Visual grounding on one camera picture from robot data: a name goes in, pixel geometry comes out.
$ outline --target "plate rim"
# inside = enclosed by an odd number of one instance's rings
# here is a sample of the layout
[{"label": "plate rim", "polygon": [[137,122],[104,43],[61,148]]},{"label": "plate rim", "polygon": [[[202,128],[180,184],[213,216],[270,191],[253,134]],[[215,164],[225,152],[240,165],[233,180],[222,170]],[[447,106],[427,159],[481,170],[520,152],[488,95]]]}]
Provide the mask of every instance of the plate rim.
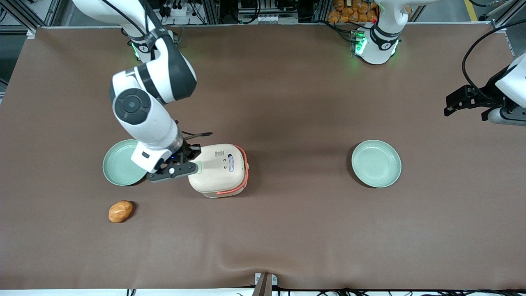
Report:
[{"label": "plate rim", "polygon": [[[357,150],[358,148],[360,148],[360,146],[362,145],[366,145],[368,142],[379,142],[379,143],[382,143],[383,145],[386,145],[388,147],[391,147],[391,149],[394,151],[394,160],[397,161],[399,164],[400,164],[400,169],[398,170],[398,173],[396,175],[395,178],[393,178],[393,181],[392,182],[389,182],[387,185],[383,185],[383,186],[376,186],[376,185],[372,185],[366,181],[364,181],[360,175],[356,172],[356,168],[355,168],[355,162],[353,161],[355,158],[356,158],[356,154],[357,154]],[[365,140],[361,143],[359,143],[355,148],[354,150],[352,151],[352,155],[351,155],[351,166],[352,166],[352,171],[355,173],[356,177],[358,179],[360,179],[360,181],[362,181],[365,185],[367,186],[371,186],[371,187],[374,187],[374,188],[385,188],[385,187],[389,187],[393,184],[396,183],[396,181],[398,181],[398,179],[400,178],[400,175],[402,174],[402,159],[400,158],[400,155],[398,154],[398,151],[393,147],[391,146],[389,143],[386,143],[382,140],[376,140],[376,139],[370,139],[370,140]]]},{"label": "plate rim", "polygon": [[125,148],[125,147],[128,147],[128,146],[136,146],[138,142],[139,142],[139,141],[138,141],[138,140],[135,140],[135,139],[126,139],[126,140],[122,140],[122,141],[119,141],[119,142],[115,143],[110,149],[108,149],[108,151],[107,151],[106,154],[104,155],[104,158],[103,158],[103,161],[102,161],[102,173],[103,173],[104,177],[106,178],[106,180],[108,180],[108,182],[110,182],[111,184],[116,185],[116,186],[129,186],[129,185],[132,185],[132,184],[135,184],[135,183],[139,182],[140,179],[142,179],[142,178],[144,177],[144,176],[142,176],[139,180],[137,180],[137,181],[135,181],[135,182],[133,182],[133,183],[129,183],[129,184],[127,184],[127,183],[121,183],[121,184],[118,184],[118,183],[115,183],[114,181],[110,180],[110,178],[108,178],[108,175],[107,175],[107,173],[106,173],[106,170],[104,169],[105,164],[107,164],[107,162],[109,161],[109,157],[108,157],[108,156],[109,156],[109,153],[110,153],[110,152],[111,152],[116,146],[118,146],[118,145],[122,145],[122,147],[120,148],[120,149],[122,149],[122,148]]}]

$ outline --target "green led light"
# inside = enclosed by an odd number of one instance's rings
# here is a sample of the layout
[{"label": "green led light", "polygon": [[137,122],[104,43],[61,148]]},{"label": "green led light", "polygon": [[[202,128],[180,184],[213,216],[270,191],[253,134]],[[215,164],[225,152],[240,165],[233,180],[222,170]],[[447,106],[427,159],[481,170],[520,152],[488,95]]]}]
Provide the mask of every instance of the green led light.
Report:
[{"label": "green led light", "polygon": [[139,53],[137,52],[137,48],[135,48],[135,45],[132,43],[131,46],[132,46],[133,50],[135,51],[135,56],[136,56],[137,58],[140,58],[140,57],[139,57]]},{"label": "green led light", "polygon": [[356,51],[355,53],[358,55],[361,55],[363,53],[363,50],[365,49],[365,46],[367,45],[367,38],[363,38],[357,45],[356,45]]}]

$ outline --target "black joint cap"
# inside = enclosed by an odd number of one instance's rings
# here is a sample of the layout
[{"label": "black joint cap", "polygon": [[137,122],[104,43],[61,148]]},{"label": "black joint cap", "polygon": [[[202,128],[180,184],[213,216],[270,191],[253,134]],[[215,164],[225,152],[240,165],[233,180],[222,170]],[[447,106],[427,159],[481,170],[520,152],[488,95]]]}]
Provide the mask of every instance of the black joint cap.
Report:
[{"label": "black joint cap", "polygon": [[115,99],[115,114],[129,124],[137,125],[146,120],[150,111],[150,97],[138,88],[130,88]]}]

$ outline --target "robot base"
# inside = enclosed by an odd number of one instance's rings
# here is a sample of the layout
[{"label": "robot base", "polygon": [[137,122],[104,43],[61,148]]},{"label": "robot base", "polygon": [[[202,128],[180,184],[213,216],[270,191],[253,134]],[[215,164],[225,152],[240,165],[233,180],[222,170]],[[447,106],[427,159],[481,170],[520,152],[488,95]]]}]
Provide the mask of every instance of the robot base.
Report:
[{"label": "robot base", "polygon": [[247,155],[239,146],[217,144],[201,147],[201,154],[192,162],[197,164],[198,171],[188,176],[188,180],[204,196],[232,196],[247,186]]},{"label": "robot base", "polygon": [[359,28],[357,30],[358,32],[363,32],[364,33],[364,42],[361,46],[361,48],[358,48],[356,45],[354,45],[354,49],[355,49],[355,56],[359,56],[361,57],[365,62],[369,63],[369,64],[372,64],[372,65],[381,65],[385,62],[387,62],[389,60],[389,58],[395,54],[395,51],[396,51],[396,47],[398,45],[398,41],[396,41],[396,43],[391,46],[391,44],[389,43],[386,43],[386,44],[389,44],[389,46],[391,48],[389,48],[388,50],[381,50],[380,48],[378,48],[378,45],[376,45],[373,41],[372,41],[372,37],[371,37],[371,33],[370,33],[370,29],[368,28]]}]

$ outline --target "floor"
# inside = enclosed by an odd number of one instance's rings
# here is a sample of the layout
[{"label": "floor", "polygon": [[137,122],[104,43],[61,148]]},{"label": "floor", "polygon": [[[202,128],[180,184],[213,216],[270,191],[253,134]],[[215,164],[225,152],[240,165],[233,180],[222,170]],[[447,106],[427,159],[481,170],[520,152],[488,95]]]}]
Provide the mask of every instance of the floor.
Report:
[{"label": "floor", "polygon": [[[61,26],[111,26],[96,21],[82,12],[80,12],[71,0],[67,3],[64,16],[61,19]],[[430,4],[422,12],[418,19],[419,22],[469,22],[473,17],[478,17],[489,12],[490,9],[485,7],[474,7],[475,16],[468,13],[466,4],[462,0],[442,0]],[[526,9],[523,9],[513,21],[526,18]],[[0,22],[0,78],[9,81],[13,72],[16,60],[25,40],[25,35],[5,36],[2,35],[2,25],[12,23],[13,19],[7,15],[3,22]],[[507,34],[514,49],[515,54],[521,54],[526,50],[526,24],[517,25],[508,29]]]}]

